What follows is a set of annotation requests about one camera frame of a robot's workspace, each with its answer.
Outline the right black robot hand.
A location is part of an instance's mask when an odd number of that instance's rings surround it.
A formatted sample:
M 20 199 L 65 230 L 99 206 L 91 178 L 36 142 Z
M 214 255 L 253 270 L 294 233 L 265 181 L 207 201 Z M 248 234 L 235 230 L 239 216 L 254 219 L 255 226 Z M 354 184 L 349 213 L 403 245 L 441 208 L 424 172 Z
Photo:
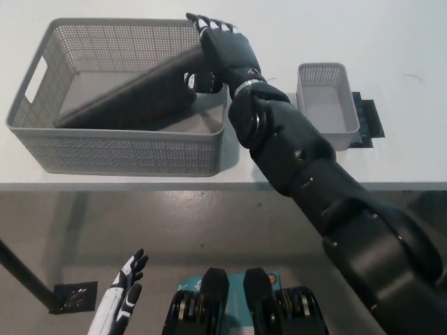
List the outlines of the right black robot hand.
M 187 13 L 186 18 L 198 31 L 210 70 L 228 86 L 232 97 L 251 84 L 265 81 L 248 38 L 235 25 L 193 13 Z

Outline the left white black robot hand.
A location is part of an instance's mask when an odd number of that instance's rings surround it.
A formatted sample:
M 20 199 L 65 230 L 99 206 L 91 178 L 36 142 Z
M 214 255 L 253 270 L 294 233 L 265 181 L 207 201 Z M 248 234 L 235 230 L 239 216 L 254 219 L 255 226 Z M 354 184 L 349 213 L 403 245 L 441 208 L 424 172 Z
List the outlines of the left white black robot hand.
M 148 259 L 141 248 L 122 266 L 101 299 L 88 335 L 124 334 L 142 290 L 138 281 Z

